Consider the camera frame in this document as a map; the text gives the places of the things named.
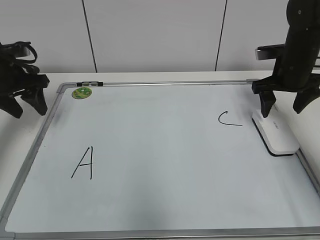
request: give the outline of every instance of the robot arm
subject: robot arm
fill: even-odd
[[[37,53],[30,42],[19,41],[13,44],[0,43],[0,109],[20,118],[23,110],[15,97],[30,104],[40,115],[45,115],[47,105],[44,88],[49,84],[46,75],[38,74],[39,68],[31,65],[37,60]],[[17,59],[30,54],[34,59]]]
[[[285,44],[258,47],[258,60],[276,59],[271,76],[252,83],[266,118],[276,102],[273,91],[297,93],[293,109],[299,114],[320,97],[320,74],[312,73],[320,51],[320,0],[290,0]]]

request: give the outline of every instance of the round sticker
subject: round sticker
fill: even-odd
[[[92,90],[88,87],[80,87],[72,92],[72,97],[74,99],[86,99],[92,94]]]

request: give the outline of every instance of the whiteboard surface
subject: whiteboard surface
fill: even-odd
[[[8,232],[307,227],[320,198],[294,156],[268,154],[250,85],[68,88]],[[238,124],[232,126],[221,124]],[[88,147],[90,165],[75,168]],[[83,164],[90,162],[90,154]]]

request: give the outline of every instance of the white table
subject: white table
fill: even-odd
[[[44,90],[50,106],[61,83],[66,82],[161,82],[161,81],[229,81],[261,79],[271,71],[217,72],[145,72],[145,73],[48,73],[49,87]],[[285,114],[293,132],[298,136],[306,157],[320,176],[320,100],[310,104],[300,115],[292,109],[294,93],[277,92],[277,106]],[[0,207],[25,160],[25,156],[44,120],[27,103],[20,101],[23,114],[15,119],[0,111]]]

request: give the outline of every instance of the white eraser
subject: white eraser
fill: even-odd
[[[276,109],[272,108],[266,118],[262,116],[261,110],[255,110],[252,113],[252,120],[269,153],[273,156],[292,155],[299,150],[300,145],[297,138]]]

